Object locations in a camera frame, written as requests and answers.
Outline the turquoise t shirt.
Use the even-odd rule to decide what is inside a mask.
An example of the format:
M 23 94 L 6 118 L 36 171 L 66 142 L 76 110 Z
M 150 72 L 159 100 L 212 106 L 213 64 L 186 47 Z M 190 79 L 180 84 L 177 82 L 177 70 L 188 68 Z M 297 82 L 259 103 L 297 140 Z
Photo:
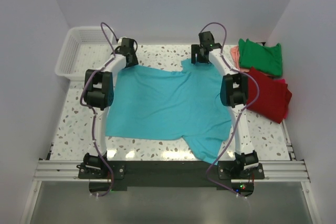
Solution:
M 206 63 L 182 61 L 181 71 L 145 66 L 121 70 L 106 120 L 106 136 L 145 140 L 182 138 L 194 156 L 212 163 L 232 121 L 219 92 L 222 76 Z

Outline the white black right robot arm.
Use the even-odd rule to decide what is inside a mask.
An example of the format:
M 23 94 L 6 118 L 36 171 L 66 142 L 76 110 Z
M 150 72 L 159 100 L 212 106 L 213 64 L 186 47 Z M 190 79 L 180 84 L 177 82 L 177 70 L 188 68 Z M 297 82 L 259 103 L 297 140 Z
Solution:
M 222 45 L 215 42 L 210 31 L 200 32 L 198 37 L 199 44 L 191 45 L 191 63 L 211 63 L 222 75 L 219 97 L 222 104 L 229 108 L 234 124 L 235 160 L 230 173 L 239 178 L 246 178 L 259 165 L 246 116 L 248 76 L 240 72 L 223 55 Z

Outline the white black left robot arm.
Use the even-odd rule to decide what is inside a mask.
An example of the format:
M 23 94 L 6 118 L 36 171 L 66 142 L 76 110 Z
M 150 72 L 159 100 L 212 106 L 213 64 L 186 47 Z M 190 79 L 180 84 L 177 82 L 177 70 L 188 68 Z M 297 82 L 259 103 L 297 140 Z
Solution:
M 122 37 L 110 58 L 97 69 L 88 69 L 85 73 L 85 84 L 80 97 L 80 105 L 92 110 L 91 143 L 84 162 L 90 166 L 90 171 L 97 178 L 108 174 L 109 165 L 106 163 L 106 119 L 109 107 L 113 103 L 113 80 L 118 73 L 139 64 L 136 51 L 136 40 Z

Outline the pink folded t shirt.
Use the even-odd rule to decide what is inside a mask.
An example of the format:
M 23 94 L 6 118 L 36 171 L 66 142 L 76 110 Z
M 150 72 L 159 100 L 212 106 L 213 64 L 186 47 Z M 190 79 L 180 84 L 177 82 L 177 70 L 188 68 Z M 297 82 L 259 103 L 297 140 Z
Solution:
M 232 57 L 232 60 L 234 62 L 234 66 L 237 70 L 242 71 L 242 72 L 248 72 L 249 69 L 246 68 L 241 68 L 239 65 L 239 59 L 240 59 L 240 53 L 239 53 L 239 47 L 234 46 L 230 49 L 230 55 Z

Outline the white plastic basket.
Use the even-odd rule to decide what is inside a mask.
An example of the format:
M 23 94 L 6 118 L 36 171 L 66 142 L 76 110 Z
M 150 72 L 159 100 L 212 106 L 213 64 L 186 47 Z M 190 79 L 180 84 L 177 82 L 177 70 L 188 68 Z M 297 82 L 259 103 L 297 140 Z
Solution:
M 108 28 L 81 26 L 67 33 L 55 67 L 55 74 L 70 81 L 82 81 L 88 69 L 101 67 L 111 55 L 108 41 L 113 34 Z

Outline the green folded t shirt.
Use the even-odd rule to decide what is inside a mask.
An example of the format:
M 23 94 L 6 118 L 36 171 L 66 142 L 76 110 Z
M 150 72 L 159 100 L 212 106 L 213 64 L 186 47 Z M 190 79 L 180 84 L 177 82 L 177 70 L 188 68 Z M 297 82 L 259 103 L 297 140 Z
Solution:
M 282 76 L 282 48 L 280 43 L 273 47 L 267 47 L 249 39 L 240 39 L 238 48 L 240 67 L 245 69 L 253 67 L 275 77 Z

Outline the red folded t shirt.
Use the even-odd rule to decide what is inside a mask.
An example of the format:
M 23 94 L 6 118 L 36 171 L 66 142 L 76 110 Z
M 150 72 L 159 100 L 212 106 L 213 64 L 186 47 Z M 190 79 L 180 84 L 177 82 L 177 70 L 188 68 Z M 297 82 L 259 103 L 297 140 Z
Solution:
M 279 91 L 280 87 L 275 80 L 266 76 L 262 72 L 251 68 L 248 72 L 255 81 L 248 80 L 248 101 L 247 109 L 256 112 L 276 123 L 282 122 L 279 115 Z

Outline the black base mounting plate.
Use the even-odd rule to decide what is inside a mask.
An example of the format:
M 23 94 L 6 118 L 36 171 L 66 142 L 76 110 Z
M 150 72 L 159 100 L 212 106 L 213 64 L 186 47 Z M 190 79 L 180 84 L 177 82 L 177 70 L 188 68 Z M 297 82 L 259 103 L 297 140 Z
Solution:
M 211 167 L 201 161 L 109 161 L 89 166 L 77 165 L 78 177 L 89 181 L 91 193 L 126 191 L 130 187 L 216 188 L 250 196 L 254 183 L 265 179 L 261 164 L 238 172 L 233 161 Z

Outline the aluminium front rail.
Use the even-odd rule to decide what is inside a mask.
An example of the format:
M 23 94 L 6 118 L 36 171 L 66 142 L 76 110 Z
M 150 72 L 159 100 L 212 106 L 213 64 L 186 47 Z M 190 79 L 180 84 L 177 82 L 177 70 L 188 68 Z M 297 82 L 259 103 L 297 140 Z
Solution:
M 78 180 L 79 161 L 39 161 L 33 180 L 72 182 Z M 262 161 L 265 182 L 309 182 L 304 161 Z

